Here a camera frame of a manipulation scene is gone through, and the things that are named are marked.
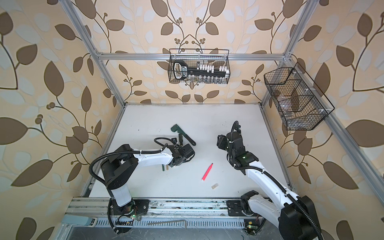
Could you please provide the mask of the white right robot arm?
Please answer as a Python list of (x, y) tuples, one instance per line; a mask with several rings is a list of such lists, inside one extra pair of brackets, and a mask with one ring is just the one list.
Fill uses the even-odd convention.
[(227, 160), (235, 170), (253, 180), (267, 195), (264, 198), (256, 191), (242, 195), (245, 215), (261, 215), (279, 229), (285, 240), (324, 238), (314, 202), (273, 177), (259, 159), (246, 150), (239, 132), (219, 135), (217, 147), (226, 151)]

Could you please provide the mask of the pink highlighter pen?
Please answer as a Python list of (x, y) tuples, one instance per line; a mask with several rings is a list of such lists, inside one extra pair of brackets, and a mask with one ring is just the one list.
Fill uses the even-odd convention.
[(209, 175), (209, 173), (210, 173), (212, 167), (213, 167), (213, 164), (210, 164), (210, 166), (207, 168), (205, 174), (204, 174), (203, 177), (202, 177), (202, 181), (205, 181), (205, 180), (206, 180), (206, 178), (207, 178), (207, 176)]

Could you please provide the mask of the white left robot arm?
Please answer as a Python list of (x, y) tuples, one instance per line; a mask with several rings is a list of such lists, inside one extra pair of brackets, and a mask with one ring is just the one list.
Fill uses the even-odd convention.
[(128, 144), (122, 145), (101, 159), (103, 178), (100, 182), (117, 206), (125, 207), (132, 202), (128, 180), (137, 168), (156, 165), (172, 168), (190, 162), (194, 156), (195, 151), (189, 144), (165, 144), (159, 150), (134, 150)]

